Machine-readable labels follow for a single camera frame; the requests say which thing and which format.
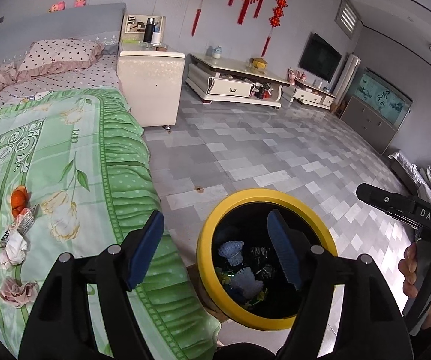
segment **black thermos bottle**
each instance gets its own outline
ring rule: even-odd
[[[154,34],[154,28],[154,18],[150,17],[149,19],[147,19],[147,25],[145,26],[144,42],[152,42],[152,34]]]

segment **green blanket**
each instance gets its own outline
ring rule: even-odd
[[[0,269],[0,286],[11,276],[41,287],[61,253],[99,254],[160,209],[143,129],[127,109],[113,87],[58,91],[0,109],[0,237],[13,221],[10,195],[18,185],[31,206],[40,204],[25,236],[26,260]],[[97,288],[88,290],[97,345],[110,355]],[[167,232],[129,296],[155,359],[212,358],[220,324],[200,305]],[[16,356],[30,310],[0,298],[0,340]]]

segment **fish tank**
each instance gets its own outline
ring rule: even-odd
[[[348,93],[370,105],[396,129],[412,105],[411,98],[367,68],[358,72]]]

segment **trash can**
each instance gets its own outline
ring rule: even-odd
[[[212,302],[241,325],[265,331],[291,328],[302,301],[301,293],[287,283],[276,255],[272,254],[270,264],[278,273],[267,285],[267,297],[250,311],[224,290],[215,267],[223,259],[217,251],[225,242],[243,241],[245,248],[272,246],[267,215],[274,209],[279,210],[290,228],[302,231],[311,244],[337,255],[329,230],[314,211],[290,195],[263,188],[243,190],[222,200],[207,218],[197,243],[200,280]]]

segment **floor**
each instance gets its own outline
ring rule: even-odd
[[[329,228],[339,255],[370,254],[402,309],[407,298],[397,262],[410,241],[401,223],[358,201],[355,191],[363,182],[397,193],[406,193],[404,187],[345,123],[325,110],[285,100],[282,104],[279,110],[202,104],[184,86],[172,131],[146,128],[152,179],[186,265],[195,263],[200,229],[223,198],[247,188],[272,188],[309,205]],[[342,295],[338,287],[320,355],[332,351]],[[222,325],[219,340],[226,345],[253,342],[276,352],[287,334],[229,321]]]

